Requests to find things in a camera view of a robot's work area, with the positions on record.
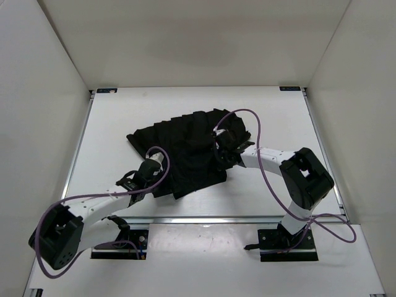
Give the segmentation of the black pleated skirt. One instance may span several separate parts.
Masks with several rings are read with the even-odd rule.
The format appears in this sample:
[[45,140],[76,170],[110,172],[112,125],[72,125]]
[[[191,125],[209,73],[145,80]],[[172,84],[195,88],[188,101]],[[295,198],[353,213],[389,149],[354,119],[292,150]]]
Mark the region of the black pleated skirt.
[[146,159],[146,154],[161,152],[168,170],[152,192],[155,197],[171,194],[180,199],[194,191],[226,181],[225,167],[216,160],[213,131],[226,129],[238,140],[249,140],[241,118],[228,110],[196,111],[169,121],[155,123],[127,135],[128,142]]

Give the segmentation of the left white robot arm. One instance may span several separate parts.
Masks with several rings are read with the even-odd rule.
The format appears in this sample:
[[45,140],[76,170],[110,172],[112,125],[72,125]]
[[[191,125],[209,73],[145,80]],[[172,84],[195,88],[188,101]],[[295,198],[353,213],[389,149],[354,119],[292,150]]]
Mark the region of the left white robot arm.
[[33,231],[29,246],[39,252],[52,269],[60,270],[88,248],[112,242],[123,246],[129,241],[129,225],[115,212],[143,200],[163,181],[168,170],[162,153],[145,159],[137,171],[116,182],[124,192],[108,191],[101,197],[65,200],[44,215],[41,227]]

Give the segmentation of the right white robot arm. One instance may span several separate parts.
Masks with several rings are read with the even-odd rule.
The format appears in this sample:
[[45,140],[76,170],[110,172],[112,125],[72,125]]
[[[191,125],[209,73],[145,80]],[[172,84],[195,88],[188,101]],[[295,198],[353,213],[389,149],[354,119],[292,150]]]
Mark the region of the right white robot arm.
[[306,147],[295,152],[259,148],[226,129],[215,130],[213,136],[215,157],[226,169],[238,165],[283,178],[291,203],[277,225],[274,249],[291,249],[303,237],[313,210],[334,187],[329,172]]

